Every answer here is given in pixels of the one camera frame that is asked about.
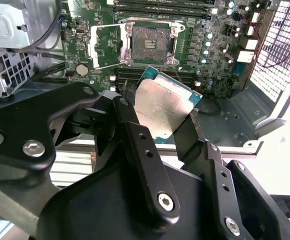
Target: capacitor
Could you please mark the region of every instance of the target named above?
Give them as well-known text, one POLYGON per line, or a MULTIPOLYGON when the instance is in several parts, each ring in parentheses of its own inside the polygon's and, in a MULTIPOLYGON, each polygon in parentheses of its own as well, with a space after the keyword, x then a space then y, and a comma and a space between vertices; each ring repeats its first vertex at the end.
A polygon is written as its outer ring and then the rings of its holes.
POLYGON ((232 36, 234 36, 235 38, 236 37, 238 37, 238 33, 237 32, 235 32, 235 31, 231 31, 231 33, 230 33, 232 36))
POLYGON ((233 1, 229 2, 229 3, 228 3, 228 7, 229 7, 229 8, 233 8, 233 7, 235 7, 235 2, 233 2, 233 1))
POLYGON ((237 26, 232 26, 233 30, 236 31, 236 32, 239 32, 240 31, 240 27, 237 27, 237 26))
POLYGON ((226 62, 228 62, 229 64, 231 64, 233 62, 232 59, 230 59, 229 57, 225 57, 226 62))
POLYGON ((227 11, 226 11, 226 14, 229 16, 229 15, 231 15, 233 13, 233 10, 232 9, 228 9, 227 11))
POLYGON ((209 42, 209 41, 205 42, 206 47, 210 47, 210 45, 211 45, 211 42, 209 42))
POLYGON ((244 11, 248 11, 249 10, 249 6, 246 5, 239 5, 240 9, 243 9, 244 11))
POLYGON ((224 54, 227 52, 227 49, 224 47, 219 47, 219 50, 224 54))
POLYGON ((242 15, 240 15, 238 12, 234 12, 231 17, 233 18, 234 21, 241 21, 242 20, 242 15))
POLYGON ((207 38, 208 38, 208 39, 212 39, 212 38, 213 38, 213 34, 212 34, 212 33, 208 33, 208 34, 207 34, 207 38))

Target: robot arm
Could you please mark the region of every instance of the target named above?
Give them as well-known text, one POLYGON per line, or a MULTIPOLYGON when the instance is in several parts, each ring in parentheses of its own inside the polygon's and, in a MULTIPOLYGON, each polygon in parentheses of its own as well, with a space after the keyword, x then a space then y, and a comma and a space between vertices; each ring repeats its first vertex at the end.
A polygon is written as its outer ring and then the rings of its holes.
POLYGON ((186 171, 163 164, 134 90, 76 82, 1 108, 0 216, 37 240, 290 239, 288 218, 242 163, 222 161, 195 112, 174 133, 186 171), (60 190, 56 148, 81 133, 95 136, 95 173, 60 190))

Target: black cable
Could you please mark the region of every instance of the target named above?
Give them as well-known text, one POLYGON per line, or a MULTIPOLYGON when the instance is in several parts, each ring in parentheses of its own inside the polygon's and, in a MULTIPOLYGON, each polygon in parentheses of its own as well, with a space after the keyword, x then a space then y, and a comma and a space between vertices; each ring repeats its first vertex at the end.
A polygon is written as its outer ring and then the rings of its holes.
POLYGON ((38 58, 53 58, 53 59, 57 59, 60 61, 64 61, 65 57, 61 56, 61 55, 57 55, 57 54, 53 54, 53 53, 49 53, 49 52, 26 52, 27 54, 30 54, 32 56, 38 57, 38 58))
POLYGON ((215 103, 217 109, 215 111, 211 111, 211 112, 198 110, 198 113, 200 113, 202 115, 207 115, 207 116, 218 114, 220 112, 220 104, 214 98, 211 98, 211 100, 215 103))
POLYGON ((62 0, 59 0, 59 10, 58 10, 54 20, 50 24, 49 28, 47 29, 47 31, 33 44, 26 46, 24 48, 21 48, 21 49, 13 49, 13 51, 18 52, 18 53, 25 53, 25 52, 28 52, 32 49, 37 48, 39 45, 44 43, 46 41, 46 39, 51 35, 54 28, 59 24, 58 20, 59 20, 61 13, 62 13, 62 0))
POLYGON ((36 49, 39 50, 39 51, 51 52, 53 49, 56 48, 56 46, 57 46, 58 43, 59 43, 59 40, 60 40, 60 32, 61 32, 61 25, 59 24, 59 27, 58 27, 58 35, 57 35, 57 39, 56 39, 55 44, 52 45, 51 48, 42 48, 42 47, 37 47, 36 49))
POLYGON ((60 64, 57 64, 55 66, 52 66, 52 67, 50 67, 50 68, 48 68, 46 70, 43 70, 42 72, 39 72, 39 73, 33 75, 31 77, 31 80, 32 81, 35 81, 36 79, 42 79, 42 78, 44 78, 44 77, 46 77, 48 75, 58 73, 58 72, 64 70, 65 68, 66 68, 65 67, 65 63, 62 62, 60 64))
POLYGON ((57 60, 65 60, 64 56, 60 56, 60 55, 56 55, 56 54, 52 54, 52 53, 48 53, 48 52, 42 52, 41 53, 41 57, 42 58, 52 58, 52 59, 57 59, 57 60))

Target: cable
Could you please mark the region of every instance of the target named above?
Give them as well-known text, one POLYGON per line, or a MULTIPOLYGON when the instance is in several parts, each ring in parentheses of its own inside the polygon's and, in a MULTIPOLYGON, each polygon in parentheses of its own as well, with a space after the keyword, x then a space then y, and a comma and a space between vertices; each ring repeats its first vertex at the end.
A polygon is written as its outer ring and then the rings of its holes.
POLYGON ((48 53, 48 52, 42 52, 41 57, 42 58, 53 58, 53 59, 57 59, 57 60, 61 60, 61 61, 65 60, 65 57, 63 57, 63 56, 48 53))
POLYGON ((290 57, 290 51, 289 51, 289 53, 284 57, 283 60, 281 60, 281 61, 279 61, 279 62, 277 62, 277 63, 275 63, 275 64, 267 65, 267 66, 261 64, 261 63, 258 61, 258 56, 259 56, 260 51, 261 51, 262 46, 263 46, 262 41, 261 41, 261 37, 260 37, 260 35, 259 35, 257 29, 255 28, 254 24, 251 23, 247 18, 244 18, 244 19, 246 19, 246 20, 248 21, 248 24, 249 24, 250 26, 252 26, 252 28, 254 29, 255 33, 257 34, 257 37, 258 37, 258 40, 259 40, 259 46, 258 46, 258 48, 257 48, 256 51, 255 51, 255 55, 256 55, 256 57, 255 57, 255 58, 256 58, 256 63, 257 63, 258 65, 260 65, 261 67, 263 67, 263 68, 265 68, 265 69, 268 69, 268 68, 271 68, 271 67, 274 67, 274 66, 280 65, 280 64, 282 64, 283 62, 285 62, 286 60, 289 59, 289 57, 290 57))
POLYGON ((38 57, 40 58, 53 58, 53 59, 57 59, 60 61, 64 61, 65 57, 61 56, 61 55, 57 55, 57 54, 53 54, 53 53, 49 53, 49 52, 26 52, 27 54, 30 54, 32 56, 38 57))
POLYGON ((174 72, 175 72, 175 74, 176 74, 176 76, 177 76, 177 78, 178 78, 178 81, 182 82, 181 79, 180 79, 180 77, 179 77, 179 74, 178 74, 178 72, 176 71, 176 68, 175 68, 174 66, 173 66, 173 70, 174 70, 174 72))
POLYGON ((35 81, 36 79, 43 79, 43 78, 45 78, 48 75, 58 73, 58 72, 60 72, 62 70, 65 70, 65 63, 64 62, 60 63, 60 64, 57 64, 55 66, 52 66, 52 67, 50 67, 50 68, 48 68, 48 69, 46 69, 46 70, 44 70, 42 72, 39 72, 39 73, 33 75, 30 79, 32 81, 35 81))
POLYGON ((62 0, 59 0, 59 10, 58 10, 54 20, 50 24, 49 28, 47 29, 47 31, 33 44, 26 46, 22 49, 13 49, 13 51, 18 52, 18 53, 25 53, 25 52, 28 52, 32 49, 35 49, 39 45, 41 45, 50 36, 50 34, 53 32, 54 28, 59 24, 58 20, 59 20, 61 13, 62 13, 62 0))
POLYGON ((220 112, 220 104, 219 104, 219 102, 217 102, 214 98, 209 98, 209 99, 211 99, 215 103, 217 109, 215 111, 211 111, 211 112, 198 110, 198 113, 200 113, 202 115, 210 116, 210 115, 215 115, 215 114, 220 112))
POLYGON ((52 45, 51 48, 42 48, 42 47, 37 47, 36 49, 39 50, 39 51, 51 52, 53 49, 56 48, 56 46, 57 46, 58 43, 59 43, 59 40, 60 40, 60 32, 61 32, 61 25, 59 24, 59 27, 58 27, 58 35, 57 35, 57 39, 56 39, 55 44, 52 45))
POLYGON ((286 55, 286 57, 284 57, 283 60, 281 60, 281 61, 279 61, 279 62, 277 62, 277 63, 275 63, 275 64, 265 66, 265 65, 263 65, 263 64, 261 64, 261 63, 258 62, 258 55, 259 55, 259 53, 260 53, 260 50, 259 50, 259 52, 258 52, 257 55, 256 55, 256 57, 257 57, 257 63, 258 63, 261 67, 263 67, 263 68, 265 68, 265 69, 268 69, 268 68, 271 68, 271 67, 274 67, 274 66, 280 65, 280 64, 282 64, 283 62, 285 62, 286 60, 288 60, 289 57, 290 57, 290 51, 289 51, 289 53, 286 55))

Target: ram slot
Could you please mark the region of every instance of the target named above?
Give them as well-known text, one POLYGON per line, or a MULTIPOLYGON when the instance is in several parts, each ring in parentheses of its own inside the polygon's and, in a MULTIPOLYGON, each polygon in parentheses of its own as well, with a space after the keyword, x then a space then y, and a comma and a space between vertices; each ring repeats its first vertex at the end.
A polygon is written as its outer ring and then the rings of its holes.
POLYGON ((206 18, 207 9, 201 11, 190 10, 185 11, 184 9, 158 9, 157 7, 148 8, 147 6, 137 5, 137 7, 127 6, 115 6, 113 12, 115 13, 143 13, 143 14, 156 14, 156 15, 170 15, 170 16, 182 16, 182 17, 193 17, 193 18, 206 18))
POLYGON ((154 6, 154 7, 161 7, 161 8, 180 8, 180 9, 197 9, 197 10, 205 10, 206 6, 203 6, 201 4, 197 5, 188 5, 185 4, 184 2, 180 2, 177 5, 173 3, 168 3, 168 2, 157 2, 157 1, 146 1, 146 0, 119 0, 118 4, 123 4, 127 6, 131 5, 144 5, 144 6, 154 6))

